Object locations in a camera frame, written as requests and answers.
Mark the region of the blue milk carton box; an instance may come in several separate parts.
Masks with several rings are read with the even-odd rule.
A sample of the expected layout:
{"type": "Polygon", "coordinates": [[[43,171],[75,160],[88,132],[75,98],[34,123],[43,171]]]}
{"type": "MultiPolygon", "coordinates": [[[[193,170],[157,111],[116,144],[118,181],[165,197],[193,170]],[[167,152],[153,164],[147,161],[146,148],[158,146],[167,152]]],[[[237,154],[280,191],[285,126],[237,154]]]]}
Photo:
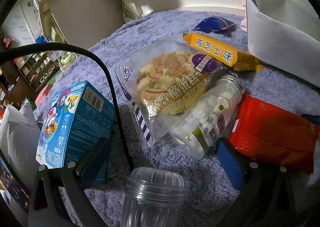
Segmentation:
{"type": "Polygon", "coordinates": [[[110,137],[114,105],[89,81],[54,94],[44,117],[36,161],[48,168],[77,162],[101,137],[110,137]]]}

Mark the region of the red snack packet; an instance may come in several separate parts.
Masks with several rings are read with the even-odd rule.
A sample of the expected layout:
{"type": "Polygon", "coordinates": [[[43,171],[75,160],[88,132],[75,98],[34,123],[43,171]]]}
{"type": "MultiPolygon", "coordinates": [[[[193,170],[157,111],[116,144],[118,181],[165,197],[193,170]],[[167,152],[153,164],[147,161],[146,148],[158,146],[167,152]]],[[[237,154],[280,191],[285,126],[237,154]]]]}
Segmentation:
{"type": "Polygon", "coordinates": [[[318,137],[314,123],[245,94],[228,140],[247,157],[312,174],[318,137]]]}

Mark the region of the clear ribbed plastic jar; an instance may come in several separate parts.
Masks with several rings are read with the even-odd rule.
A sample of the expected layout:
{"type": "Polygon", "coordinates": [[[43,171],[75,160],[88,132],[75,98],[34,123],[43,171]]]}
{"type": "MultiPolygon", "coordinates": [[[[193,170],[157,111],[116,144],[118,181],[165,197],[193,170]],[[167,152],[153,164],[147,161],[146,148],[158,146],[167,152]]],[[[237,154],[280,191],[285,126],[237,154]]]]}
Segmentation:
{"type": "Polygon", "coordinates": [[[126,183],[121,226],[176,226],[186,198],[178,173],[136,168],[126,183]]]}

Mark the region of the clear candy jar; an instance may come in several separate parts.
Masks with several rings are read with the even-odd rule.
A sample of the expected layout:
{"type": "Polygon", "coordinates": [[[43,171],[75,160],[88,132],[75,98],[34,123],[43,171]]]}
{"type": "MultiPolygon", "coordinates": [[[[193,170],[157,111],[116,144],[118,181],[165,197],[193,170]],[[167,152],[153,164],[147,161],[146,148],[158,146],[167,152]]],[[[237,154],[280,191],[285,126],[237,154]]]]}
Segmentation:
{"type": "Polygon", "coordinates": [[[222,136],[244,93],[238,75],[222,76],[172,125],[169,134],[195,159],[202,159],[222,136]]]}

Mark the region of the cheese cake plastic package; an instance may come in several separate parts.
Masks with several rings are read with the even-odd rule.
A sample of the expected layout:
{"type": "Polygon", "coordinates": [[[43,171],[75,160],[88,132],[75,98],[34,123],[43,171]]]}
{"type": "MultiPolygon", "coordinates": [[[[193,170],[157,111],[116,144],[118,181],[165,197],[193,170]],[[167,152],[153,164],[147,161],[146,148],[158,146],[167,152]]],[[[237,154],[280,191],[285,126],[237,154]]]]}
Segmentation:
{"type": "Polygon", "coordinates": [[[152,147],[197,99],[213,86],[224,66],[187,44],[161,39],[119,61],[117,80],[152,147]]]}

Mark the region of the yellow cheese snack bar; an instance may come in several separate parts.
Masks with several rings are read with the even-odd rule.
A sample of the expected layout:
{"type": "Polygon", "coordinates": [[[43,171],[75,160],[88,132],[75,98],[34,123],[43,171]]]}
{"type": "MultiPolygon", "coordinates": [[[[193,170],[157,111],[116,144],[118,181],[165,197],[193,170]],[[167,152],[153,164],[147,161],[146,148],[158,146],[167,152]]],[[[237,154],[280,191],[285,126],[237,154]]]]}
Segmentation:
{"type": "Polygon", "coordinates": [[[233,68],[235,71],[261,72],[263,70],[259,60],[255,56],[216,39],[198,33],[188,33],[183,34],[183,40],[188,45],[233,68]]]}

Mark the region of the dark blue snack packet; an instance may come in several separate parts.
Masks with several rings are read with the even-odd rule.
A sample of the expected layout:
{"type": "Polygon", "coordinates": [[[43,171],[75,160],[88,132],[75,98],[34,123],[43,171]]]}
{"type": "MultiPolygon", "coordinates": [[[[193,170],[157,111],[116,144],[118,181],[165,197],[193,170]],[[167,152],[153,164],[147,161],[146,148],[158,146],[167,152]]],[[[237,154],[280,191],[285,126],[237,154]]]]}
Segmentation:
{"type": "Polygon", "coordinates": [[[193,31],[201,31],[205,33],[210,32],[224,32],[230,31],[236,26],[235,23],[218,16],[211,16],[209,18],[203,19],[198,23],[193,31]]]}

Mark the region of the white pillow at left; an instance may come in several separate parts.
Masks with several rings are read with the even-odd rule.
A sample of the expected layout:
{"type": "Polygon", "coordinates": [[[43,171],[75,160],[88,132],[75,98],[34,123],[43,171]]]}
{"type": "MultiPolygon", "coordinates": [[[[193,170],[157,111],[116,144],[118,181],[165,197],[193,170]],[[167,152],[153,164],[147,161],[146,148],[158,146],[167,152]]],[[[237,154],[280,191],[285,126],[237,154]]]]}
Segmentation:
{"type": "Polygon", "coordinates": [[[40,166],[36,161],[39,136],[40,128],[29,104],[20,110],[12,105],[6,107],[1,121],[1,151],[28,191],[33,188],[40,166]]]}

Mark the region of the pink plastic stool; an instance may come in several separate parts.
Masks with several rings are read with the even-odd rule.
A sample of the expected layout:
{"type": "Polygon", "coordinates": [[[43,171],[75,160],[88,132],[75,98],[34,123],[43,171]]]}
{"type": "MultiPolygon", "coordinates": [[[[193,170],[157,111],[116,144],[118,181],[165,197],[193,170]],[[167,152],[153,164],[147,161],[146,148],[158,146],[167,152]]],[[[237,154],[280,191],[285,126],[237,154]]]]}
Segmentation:
{"type": "Polygon", "coordinates": [[[43,99],[49,94],[51,88],[53,86],[51,84],[47,84],[38,94],[36,100],[35,100],[35,105],[38,107],[40,103],[43,101],[43,99]]]}

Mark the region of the brown wooden shelf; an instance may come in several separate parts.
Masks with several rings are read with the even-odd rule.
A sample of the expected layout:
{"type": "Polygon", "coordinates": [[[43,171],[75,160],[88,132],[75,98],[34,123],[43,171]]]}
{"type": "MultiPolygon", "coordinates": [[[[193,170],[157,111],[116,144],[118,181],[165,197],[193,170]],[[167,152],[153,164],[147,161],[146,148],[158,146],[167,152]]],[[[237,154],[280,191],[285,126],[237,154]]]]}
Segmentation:
{"type": "Polygon", "coordinates": [[[25,100],[36,102],[59,71],[51,44],[31,44],[1,50],[1,104],[19,109],[25,100]]]}

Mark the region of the beige bedside cabinet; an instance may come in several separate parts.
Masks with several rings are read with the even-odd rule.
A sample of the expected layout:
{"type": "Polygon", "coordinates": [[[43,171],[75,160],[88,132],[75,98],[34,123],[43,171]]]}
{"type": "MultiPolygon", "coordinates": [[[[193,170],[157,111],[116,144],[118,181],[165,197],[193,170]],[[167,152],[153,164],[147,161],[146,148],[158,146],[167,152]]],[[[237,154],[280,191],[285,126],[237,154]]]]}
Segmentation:
{"type": "Polygon", "coordinates": [[[41,0],[45,38],[88,49],[124,23],[122,0],[41,0]]]}

